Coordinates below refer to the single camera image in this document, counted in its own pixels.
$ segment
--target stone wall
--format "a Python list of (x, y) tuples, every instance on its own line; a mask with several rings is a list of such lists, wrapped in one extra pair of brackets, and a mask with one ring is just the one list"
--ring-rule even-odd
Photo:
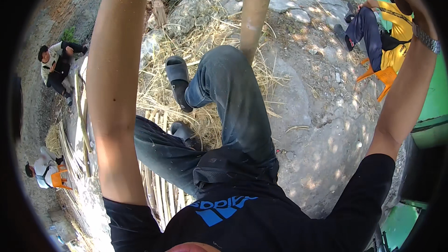
[(17, 72), (22, 78), (23, 127), (17, 145), (19, 171), (24, 190), (46, 228), (51, 225), (48, 210), (59, 209), (54, 189), (41, 189), (35, 179), (25, 175), (24, 165), (32, 165), (39, 156), (40, 146), (53, 119), (51, 109), (55, 91), (47, 88), (40, 75), (37, 60), (42, 45), (57, 43), (65, 28), (75, 26), (75, 37), (83, 43), (91, 37), (101, 0), (39, 0), (23, 37)]

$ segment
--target orange plastic chair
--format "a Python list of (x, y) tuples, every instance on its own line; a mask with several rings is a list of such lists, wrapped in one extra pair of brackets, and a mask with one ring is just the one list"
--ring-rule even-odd
[(62, 184), (62, 182), (67, 182), (67, 179), (62, 178), (60, 176), (61, 173), (63, 172), (67, 172), (67, 168), (62, 169), (62, 167), (65, 167), (65, 165), (58, 165), (57, 169), (59, 170), (59, 172), (53, 173), (52, 174), (52, 183), (53, 183), (53, 187), (54, 188), (65, 188), (65, 189), (69, 189), (69, 190), (73, 190), (70, 187), (64, 186)]
[[(369, 61), (369, 58), (363, 59), (361, 61), (361, 64), (365, 64), (367, 61)], [(378, 102), (380, 102), (384, 98), (384, 96), (389, 92), (389, 90), (393, 84), (393, 81), (395, 81), (396, 73), (395, 73), (394, 69), (392, 68), (392, 66), (389, 66), (384, 70), (373, 72), (372, 66), (369, 65), (369, 69), (367, 69), (366, 73), (359, 76), (356, 79), (356, 82), (362, 81), (373, 74), (375, 74), (376, 77), (386, 85), (383, 92), (381, 92), (379, 97), (376, 99)]]

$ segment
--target hand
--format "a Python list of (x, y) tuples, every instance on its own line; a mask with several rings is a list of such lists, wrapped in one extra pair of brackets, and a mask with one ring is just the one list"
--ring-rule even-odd
[(69, 56), (73, 56), (73, 49), (70, 46), (67, 46), (65, 51)]
[(52, 67), (50, 68), (50, 73), (52, 73), (56, 68), (56, 62), (53, 62)]

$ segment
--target dry straw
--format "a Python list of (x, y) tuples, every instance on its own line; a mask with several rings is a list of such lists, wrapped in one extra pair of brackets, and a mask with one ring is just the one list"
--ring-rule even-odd
[[(181, 120), (190, 127), (201, 138), (203, 147), (221, 147), (221, 122), (216, 110), (216, 104), (208, 104), (203, 108), (195, 109), (186, 114), (180, 110), (179, 105), (173, 98), (171, 87), (165, 72), (165, 60), (173, 55), (185, 59), (190, 79), (193, 78), (201, 57), (210, 49), (220, 45), (231, 45), (239, 47), (240, 40), (232, 38), (231, 35), (239, 33), (240, 20), (227, 17), (225, 9), (221, 6), (210, 8), (211, 21), (205, 27), (196, 27), (183, 37), (170, 39), (165, 33), (159, 42), (160, 50), (155, 53), (154, 59), (140, 71), (137, 108), (144, 110), (158, 109), (161, 116), (168, 114), (168, 126), (174, 121)], [(265, 106), (269, 116), (279, 117), (271, 108), (273, 92), (277, 85), (284, 86), (289, 81), (289, 76), (274, 76), (273, 69), (268, 67), (262, 55), (260, 45), (252, 69), (260, 86), (260, 91), (265, 99)]]

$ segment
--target sitting man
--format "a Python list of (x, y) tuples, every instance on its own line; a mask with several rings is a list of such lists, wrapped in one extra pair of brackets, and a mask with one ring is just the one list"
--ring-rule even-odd
[(34, 167), (30, 163), (25, 165), (25, 173), (28, 177), (36, 177), (39, 187), (47, 189), (53, 188), (52, 174), (58, 172), (57, 165), (60, 165), (64, 157), (57, 158), (56, 154), (48, 150), (47, 147), (40, 148), (39, 159), (34, 162)]
[(67, 92), (62, 81), (69, 74), (73, 53), (85, 54), (86, 52), (86, 46), (83, 47), (82, 45), (65, 41), (61, 41), (50, 48), (44, 45), (39, 50), (37, 58), (41, 62), (40, 74), (43, 82), (47, 87), (53, 87), (64, 96), (69, 106), (72, 106), (73, 101), (71, 94)]
[[(378, 8), (384, 20), (392, 23), (390, 32), (378, 30), (376, 17), (372, 9)], [(366, 0), (359, 5), (358, 12), (353, 17), (347, 30), (340, 24), (334, 31), (339, 42), (347, 51), (353, 50), (356, 43), (364, 37), (367, 55), (373, 72), (393, 67), (397, 73), (408, 52), (412, 38), (412, 17), (400, 12), (395, 3), (379, 0)]]

